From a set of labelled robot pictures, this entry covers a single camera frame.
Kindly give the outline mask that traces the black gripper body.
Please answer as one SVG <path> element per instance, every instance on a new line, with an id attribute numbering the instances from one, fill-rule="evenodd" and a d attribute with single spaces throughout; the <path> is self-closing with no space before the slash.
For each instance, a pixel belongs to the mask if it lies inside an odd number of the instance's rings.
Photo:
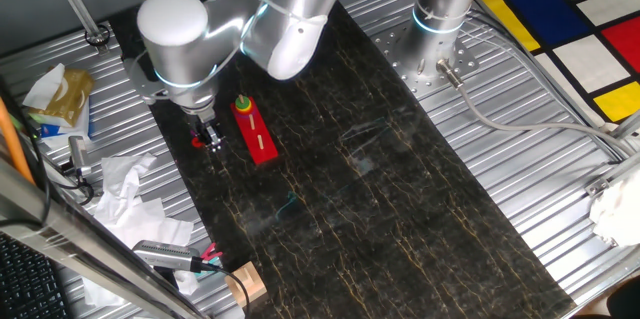
<path id="1" fill-rule="evenodd" d="M 216 114 L 212 107 L 205 107 L 189 113 L 189 123 L 194 130 L 200 130 L 206 127 L 208 124 L 214 122 L 215 119 Z"/>

